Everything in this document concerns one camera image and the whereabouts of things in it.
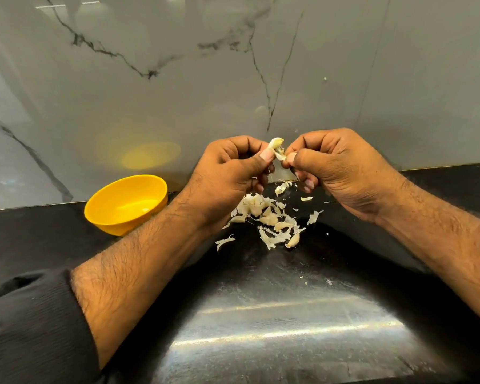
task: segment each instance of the hairy forearm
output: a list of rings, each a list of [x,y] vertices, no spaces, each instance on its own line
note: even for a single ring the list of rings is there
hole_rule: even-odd
[[[480,316],[480,219],[409,181],[377,219]]]
[[[176,198],[160,214],[72,272],[102,368],[206,237]]]

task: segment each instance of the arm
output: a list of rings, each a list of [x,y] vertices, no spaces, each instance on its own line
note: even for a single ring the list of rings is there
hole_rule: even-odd
[[[187,186],[144,225],[70,272],[4,284],[0,382],[93,381],[192,251],[248,191],[263,191],[267,147],[247,136],[211,143]]]
[[[406,180],[350,129],[311,132],[287,149],[304,191],[321,185],[422,259],[480,316],[480,219]]]

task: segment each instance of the marble wall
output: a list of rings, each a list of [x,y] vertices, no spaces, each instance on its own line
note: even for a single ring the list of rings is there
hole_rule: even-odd
[[[480,0],[0,0],[0,208],[341,126],[400,168],[480,162]]]

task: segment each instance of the plastic bowl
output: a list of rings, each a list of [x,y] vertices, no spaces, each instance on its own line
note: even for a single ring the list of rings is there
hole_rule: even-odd
[[[167,205],[167,183],[155,175],[126,177],[98,190],[85,205],[85,218],[103,232],[121,236]]]

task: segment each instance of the person's left hand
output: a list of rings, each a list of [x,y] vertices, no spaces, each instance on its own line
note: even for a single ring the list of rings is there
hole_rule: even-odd
[[[250,136],[213,141],[173,202],[207,234],[216,233],[247,193],[263,192],[274,157],[268,143]]]

